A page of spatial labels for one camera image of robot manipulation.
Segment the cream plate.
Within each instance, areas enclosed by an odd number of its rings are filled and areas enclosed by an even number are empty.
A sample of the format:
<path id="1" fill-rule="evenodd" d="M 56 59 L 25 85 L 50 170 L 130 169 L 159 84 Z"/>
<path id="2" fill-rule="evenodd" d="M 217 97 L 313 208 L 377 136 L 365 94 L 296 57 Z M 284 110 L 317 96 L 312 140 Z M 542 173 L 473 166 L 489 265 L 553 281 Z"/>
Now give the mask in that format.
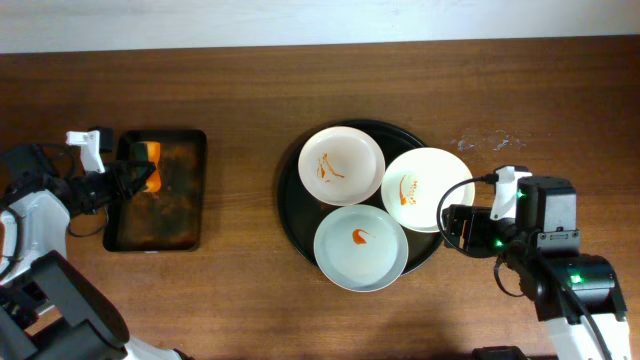
<path id="1" fill-rule="evenodd" d="M 367 133 L 333 126 L 313 134 L 297 160 L 304 188 L 320 202 L 350 206 L 381 186 L 386 162 L 381 147 Z"/>
<path id="2" fill-rule="evenodd" d="M 436 233 L 436 210 L 442 196 L 471 178 L 471 171 L 456 155 L 438 148 L 417 148 L 387 166 L 381 198 L 386 211 L 403 227 Z"/>

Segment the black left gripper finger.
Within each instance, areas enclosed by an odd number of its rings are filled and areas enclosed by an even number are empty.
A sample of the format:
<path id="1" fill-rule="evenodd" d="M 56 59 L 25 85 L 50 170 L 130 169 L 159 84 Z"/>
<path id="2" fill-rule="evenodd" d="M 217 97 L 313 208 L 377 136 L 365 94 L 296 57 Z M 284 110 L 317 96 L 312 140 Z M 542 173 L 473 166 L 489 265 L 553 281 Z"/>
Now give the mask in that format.
<path id="1" fill-rule="evenodd" d="M 124 183 L 119 188 L 119 198 L 122 201 L 128 201 L 146 189 L 147 185 L 145 182 Z"/>
<path id="2" fill-rule="evenodd" d="M 141 160 L 119 161 L 118 167 L 119 177 L 123 184 L 134 182 L 146 183 L 156 170 L 154 163 Z"/>

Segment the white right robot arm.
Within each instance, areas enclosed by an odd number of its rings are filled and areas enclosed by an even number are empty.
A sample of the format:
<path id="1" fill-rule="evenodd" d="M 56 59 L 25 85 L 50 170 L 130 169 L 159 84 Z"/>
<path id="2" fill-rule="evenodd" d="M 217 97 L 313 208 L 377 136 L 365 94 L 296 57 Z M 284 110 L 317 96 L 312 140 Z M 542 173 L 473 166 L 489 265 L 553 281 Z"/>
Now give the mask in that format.
<path id="1" fill-rule="evenodd" d="M 560 359 L 628 359 L 630 326 L 611 263 L 580 251 L 577 194 L 549 176 L 517 180 L 515 215 L 497 220 L 483 207 L 438 204 L 448 246 L 476 259 L 493 257 L 519 277 Z"/>

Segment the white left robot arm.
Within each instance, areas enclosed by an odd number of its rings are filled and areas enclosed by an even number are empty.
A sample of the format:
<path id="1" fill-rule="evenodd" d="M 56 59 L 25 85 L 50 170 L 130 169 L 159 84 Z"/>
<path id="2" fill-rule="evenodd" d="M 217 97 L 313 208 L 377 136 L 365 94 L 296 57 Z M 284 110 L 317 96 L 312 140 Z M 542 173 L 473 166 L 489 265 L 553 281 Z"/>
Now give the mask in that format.
<path id="1" fill-rule="evenodd" d="M 155 172 L 117 161 L 103 172 L 60 175 L 45 145 L 1 157 L 1 356 L 4 359 L 183 359 L 130 335 L 115 306 L 66 258 L 72 218 L 131 199 Z"/>

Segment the pale grey plate bottom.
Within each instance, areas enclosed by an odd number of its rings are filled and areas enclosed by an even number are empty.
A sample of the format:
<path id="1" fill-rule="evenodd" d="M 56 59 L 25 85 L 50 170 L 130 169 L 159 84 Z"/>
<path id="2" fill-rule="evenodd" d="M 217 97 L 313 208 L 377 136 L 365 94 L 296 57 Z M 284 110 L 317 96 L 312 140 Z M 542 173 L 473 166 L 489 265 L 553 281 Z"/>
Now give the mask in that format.
<path id="1" fill-rule="evenodd" d="M 321 272 L 353 292 L 381 290 L 404 272 L 407 236 L 387 212 L 370 205 L 340 207 L 319 224 L 313 251 Z"/>

